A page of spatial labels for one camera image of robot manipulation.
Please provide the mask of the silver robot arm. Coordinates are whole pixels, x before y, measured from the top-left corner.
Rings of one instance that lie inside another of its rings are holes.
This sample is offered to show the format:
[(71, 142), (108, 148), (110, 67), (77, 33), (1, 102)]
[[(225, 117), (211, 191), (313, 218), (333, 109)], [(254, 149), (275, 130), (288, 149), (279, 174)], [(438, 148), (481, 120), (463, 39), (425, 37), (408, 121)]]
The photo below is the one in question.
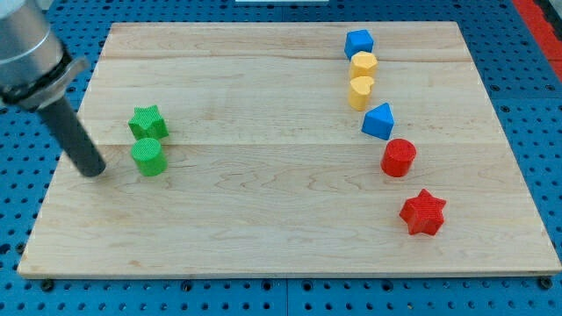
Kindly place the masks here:
[(73, 58), (34, 1), (1, 0), (1, 100), (28, 111), (62, 99), (89, 67)]

